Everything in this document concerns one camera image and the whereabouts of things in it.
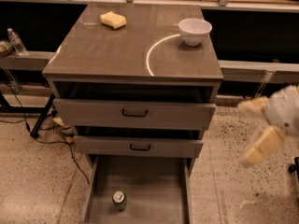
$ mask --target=black handle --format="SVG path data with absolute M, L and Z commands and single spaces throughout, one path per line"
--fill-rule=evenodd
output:
M 144 114 L 132 114 L 126 111 L 125 109 L 121 111 L 121 114 L 124 115 L 125 117 L 135 117 L 135 118 L 144 118 L 148 115 L 148 113 L 149 111 L 147 109 L 144 111 Z
M 149 151 L 150 145 L 148 145 L 147 147 L 134 147 L 132 144 L 130 144 L 130 149 L 133 151 Z

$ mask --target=drawer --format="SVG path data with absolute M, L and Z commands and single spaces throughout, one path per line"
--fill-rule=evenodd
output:
M 122 212 L 112 202 L 117 190 L 127 197 Z M 190 198 L 185 159 L 97 156 L 82 223 L 192 223 Z
M 207 130 L 214 104 L 120 102 L 55 99 L 71 126 Z
M 106 154 L 143 157 L 197 158 L 200 140 L 116 138 L 76 135 L 75 144 L 84 154 Z

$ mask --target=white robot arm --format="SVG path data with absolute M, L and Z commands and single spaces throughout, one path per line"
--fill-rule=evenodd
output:
M 241 164 L 251 166 L 279 150 L 287 136 L 299 137 L 299 87 L 288 86 L 270 98 L 259 97 L 238 104 L 244 114 L 265 119 L 269 127 L 255 135 Z

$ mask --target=can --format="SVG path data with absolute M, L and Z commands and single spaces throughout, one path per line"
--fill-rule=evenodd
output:
M 127 196 L 121 190 L 116 191 L 112 196 L 114 206 L 120 212 L 123 211 L 127 206 Z

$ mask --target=clear bottle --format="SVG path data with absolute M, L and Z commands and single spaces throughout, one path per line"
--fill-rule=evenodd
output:
M 17 54 L 19 56 L 28 55 L 27 49 L 24 46 L 24 44 L 22 43 L 19 35 L 16 32 L 14 32 L 11 28 L 8 28 L 7 32 L 8 32 L 8 34 L 7 34 L 8 38 L 9 38 L 12 46 L 16 50 Z

